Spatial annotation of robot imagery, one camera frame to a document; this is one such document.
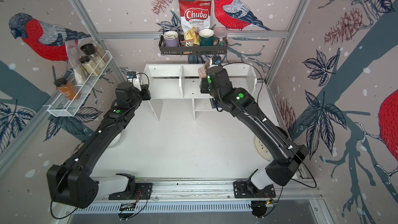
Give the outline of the pink striped fluffy cloth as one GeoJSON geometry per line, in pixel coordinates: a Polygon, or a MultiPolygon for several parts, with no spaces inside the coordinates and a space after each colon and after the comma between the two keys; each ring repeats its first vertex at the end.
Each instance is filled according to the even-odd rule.
{"type": "Polygon", "coordinates": [[[207,76],[206,71],[209,69],[209,67],[210,67],[210,62],[207,61],[203,66],[201,66],[198,69],[198,74],[199,74],[200,79],[206,78],[206,76],[207,76]]]}

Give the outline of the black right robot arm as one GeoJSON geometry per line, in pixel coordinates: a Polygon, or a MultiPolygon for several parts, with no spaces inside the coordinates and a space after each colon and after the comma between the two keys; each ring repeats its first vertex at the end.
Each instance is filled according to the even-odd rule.
{"type": "Polygon", "coordinates": [[[235,88],[222,66],[206,71],[201,93],[208,93],[223,111],[245,124],[268,149],[272,161],[256,170],[247,181],[248,189],[263,190],[271,184],[285,186],[309,154],[305,145],[292,142],[261,111],[254,97],[244,88],[235,88]]]}

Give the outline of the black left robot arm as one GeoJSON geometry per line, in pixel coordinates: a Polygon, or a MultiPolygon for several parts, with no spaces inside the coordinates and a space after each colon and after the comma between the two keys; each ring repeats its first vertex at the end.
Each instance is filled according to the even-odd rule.
{"type": "Polygon", "coordinates": [[[62,165],[53,165],[47,171],[53,202],[86,208],[94,201],[98,183],[90,177],[93,168],[109,144],[127,127],[142,101],[150,99],[147,84],[141,90],[130,82],[118,85],[116,99],[94,134],[62,165]]]}

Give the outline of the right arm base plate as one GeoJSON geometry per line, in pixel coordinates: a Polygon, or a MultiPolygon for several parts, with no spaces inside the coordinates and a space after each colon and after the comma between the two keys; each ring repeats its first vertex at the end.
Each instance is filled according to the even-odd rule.
{"type": "Polygon", "coordinates": [[[268,185],[264,189],[259,190],[254,185],[247,181],[236,180],[233,182],[234,198],[249,199],[249,198],[275,198],[276,192],[274,185],[268,185]]]}

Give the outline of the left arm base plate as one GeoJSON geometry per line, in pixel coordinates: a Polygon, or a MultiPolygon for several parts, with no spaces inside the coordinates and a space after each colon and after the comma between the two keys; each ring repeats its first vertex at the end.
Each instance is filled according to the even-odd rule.
{"type": "Polygon", "coordinates": [[[149,200],[151,197],[153,183],[135,183],[128,186],[123,192],[110,194],[109,200],[149,200]]]}

